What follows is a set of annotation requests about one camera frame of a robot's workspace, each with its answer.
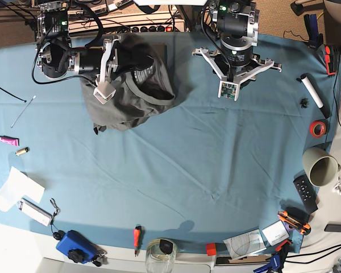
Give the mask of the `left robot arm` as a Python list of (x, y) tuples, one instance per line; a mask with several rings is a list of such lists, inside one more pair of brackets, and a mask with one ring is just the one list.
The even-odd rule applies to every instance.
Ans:
[(257, 46), (259, 10), (253, 1), (210, 1), (212, 22), (219, 36), (218, 48), (225, 63), (226, 79), (232, 81), (238, 68), (251, 63)]

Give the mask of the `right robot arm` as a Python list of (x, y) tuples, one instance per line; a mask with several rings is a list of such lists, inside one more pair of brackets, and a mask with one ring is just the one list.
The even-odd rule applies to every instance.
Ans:
[[(122, 46), (120, 37), (105, 39), (100, 44), (105, 33), (103, 24), (82, 1), (31, 1), (31, 6), (40, 11), (33, 65), (41, 69), (50, 83), (68, 80), (66, 73), (72, 71), (73, 77), (98, 87), (124, 73), (144, 71), (154, 65), (151, 55), (140, 48)], [(73, 47), (69, 36), (68, 10), (72, 6), (82, 8), (98, 26), (96, 37), (83, 47)]]

